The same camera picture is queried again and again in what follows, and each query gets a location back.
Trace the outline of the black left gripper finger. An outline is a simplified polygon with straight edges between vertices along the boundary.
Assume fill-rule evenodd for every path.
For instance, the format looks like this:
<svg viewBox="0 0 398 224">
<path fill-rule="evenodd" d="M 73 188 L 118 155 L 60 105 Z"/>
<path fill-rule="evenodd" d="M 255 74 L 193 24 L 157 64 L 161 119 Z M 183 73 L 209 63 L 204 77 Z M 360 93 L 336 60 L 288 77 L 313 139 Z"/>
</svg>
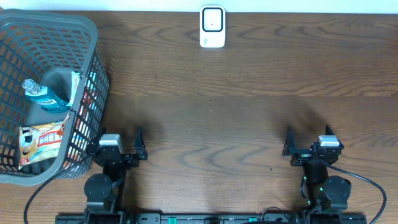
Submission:
<svg viewBox="0 0 398 224">
<path fill-rule="evenodd" d="M 142 137 L 142 128 L 141 127 L 138 127 L 138 130 L 136 133 L 136 138 L 134 140 L 133 148 L 136 151 L 136 155 L 138 156 L 139 160 L 147 160 L 148 153 L 147 153 L 146 145 L 145 145 L 143 137 Z"/>
<path fill-rule="evenodd" d="M 88 144 L 88 149 L 96 149 L 100 144 L 100 139 L 102 135 L 106 134 L 106 127 L 103 127 L 98 131 L 98 133 L 93 137 L 93 139 Z"/>
</svg>

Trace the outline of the cream snack bag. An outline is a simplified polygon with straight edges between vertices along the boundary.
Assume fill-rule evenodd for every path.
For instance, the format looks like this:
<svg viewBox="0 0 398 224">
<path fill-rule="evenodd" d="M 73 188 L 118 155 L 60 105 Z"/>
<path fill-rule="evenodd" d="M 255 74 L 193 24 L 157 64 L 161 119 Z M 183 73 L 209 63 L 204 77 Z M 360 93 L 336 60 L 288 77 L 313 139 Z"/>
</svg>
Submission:
<svg viewBox="0 0 398 224">
<path fill-rule="evenodd" d="M 69 118 L 68 113 L 62 121 L 19 128 L 19 170 L 39 174 L 53 164 Z"/>
</svg>

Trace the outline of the blue mouthwash bottle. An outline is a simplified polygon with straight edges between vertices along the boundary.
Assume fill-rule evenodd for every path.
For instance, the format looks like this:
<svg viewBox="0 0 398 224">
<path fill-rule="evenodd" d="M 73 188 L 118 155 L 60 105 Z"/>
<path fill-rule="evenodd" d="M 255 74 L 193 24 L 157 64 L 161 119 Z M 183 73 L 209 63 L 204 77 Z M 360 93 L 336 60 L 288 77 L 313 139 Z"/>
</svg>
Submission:
<svg viewBox="0 0 398 224">
<path fill-rule="evenodd" d="M 70 109 L 67 102 L 57 96 L 51 88 L 41 86 L 33 79 L 24 80 L 22 87 L 25 96 L 48 113 L 63 113 Z"/>
</svg>

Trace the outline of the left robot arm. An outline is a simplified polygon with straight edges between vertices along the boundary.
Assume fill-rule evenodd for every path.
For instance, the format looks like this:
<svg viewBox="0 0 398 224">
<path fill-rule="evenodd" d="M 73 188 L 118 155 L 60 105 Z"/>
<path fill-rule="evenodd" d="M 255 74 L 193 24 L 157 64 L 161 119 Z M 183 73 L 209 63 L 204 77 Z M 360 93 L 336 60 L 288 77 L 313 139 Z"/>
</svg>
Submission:
<svg viewBox="0 0 398 224">
<path fill-rule="evenodd" d="M 135 153 L 122 153 L 121 137 L 108 134 L 103 128 L 86 147 L 91 160 L 103 168 L 88 178 L 84 186 L 87 197 L 83 223 L 135 223 L 133 214 L 120 207 L 127 172 L 148 157 L 139 128 L 134 140 Z"/>
</svg>

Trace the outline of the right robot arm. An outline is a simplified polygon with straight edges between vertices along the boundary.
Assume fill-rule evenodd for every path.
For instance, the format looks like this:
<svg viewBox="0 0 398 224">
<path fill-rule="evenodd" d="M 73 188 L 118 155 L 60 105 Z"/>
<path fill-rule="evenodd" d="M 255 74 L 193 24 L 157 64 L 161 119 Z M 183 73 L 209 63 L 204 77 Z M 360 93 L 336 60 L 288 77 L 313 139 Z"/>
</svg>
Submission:
<svg viewBox="0 0 398 224">
<path fill-rule="evenodd" d="M 325 134 L 309 148 L 296 147 L 292 128 L 287 131 L 283 156 L 290 156 L 290 165 L 303 168 L 300 191 L 308 200 L 308 209 L 297 215 L 297 223 L 339 223 L 339 216 L 348 208 L 351 182 L 328 174 L 328 166 L 338 160 L 344 145 L 329 126 Z"/>
</svg>

